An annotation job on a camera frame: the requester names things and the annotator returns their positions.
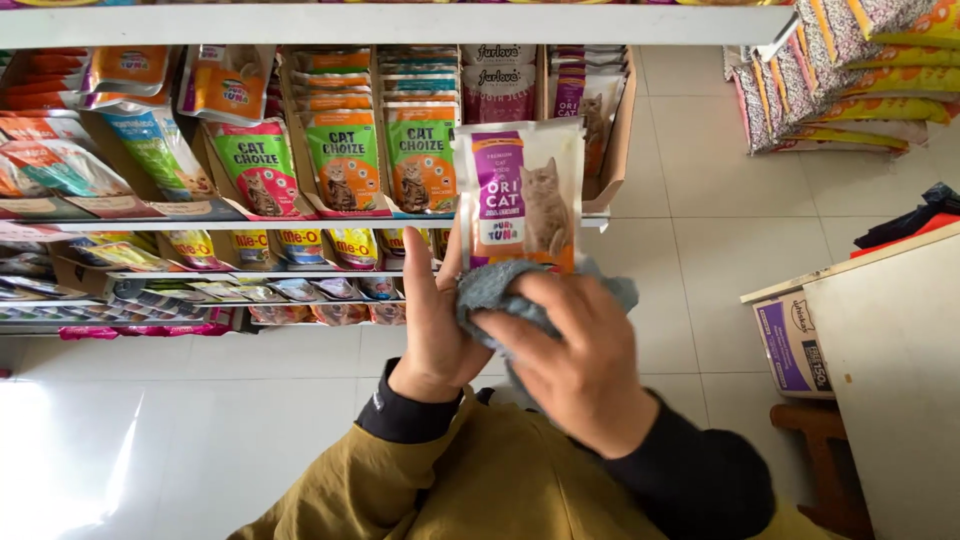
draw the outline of white tile floor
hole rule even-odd
[[[716,47],[641,47],[627,182],[584,246],[634,278],[643,379],[703,428],[736,430],[780,492],[809,502],[798,441],[753,291],[846,259],[852,240],[960,187],[960,129],[896,163],[858,154],[743,155]],[[0,538],[218,538],[254,519],[349,426],[403,329],[287,328],[259,336],[0,342]],[[479,386],[505,380],[492,362]]]

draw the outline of hand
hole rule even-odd
[[[397,394],[421,403],[455,399],[492,355],[460,329],[454,316],[456,278],[463,266],[460,245],[459,219],[454,219],[444,264],[434,280],[423,237],[413,227],[403,230],[407,351],[387,383]]]
[[[606,459],[636,450],[660,406],[640,385],[634,329],[615,298],[589,276],[528,273],[512,289],[543,306],[563,339],[498,311],[472,321],[514,353],[527,391],[567,433]]]

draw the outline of left hand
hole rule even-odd
[[[413,227],[403,229],[407,351],[387,383],[421,403],[446,403],[480,373],[493,352],[457,325],[454,302],[462,264],[460,220],[454,219],[446,257],[434,280],[430,251]]]

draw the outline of whiskas box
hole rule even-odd
[[[803,290],[754,304],[774,384],[784,396],[836,399]]]

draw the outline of black sleeve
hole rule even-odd
[[[607,471],[670,540],[760,534],[776,510],[763,458],[740,435],[698,430],[655,397],[660,414],[650,433],[631,454],[606,460]]]
[[[380,384],[360,411],[357,425],[392,443],[419,444],[443,437],[460,408],[463,390],[456,399],[445,404],[423,404],[404,398],[387,384],[399,362],[399,358],[387,360]]]

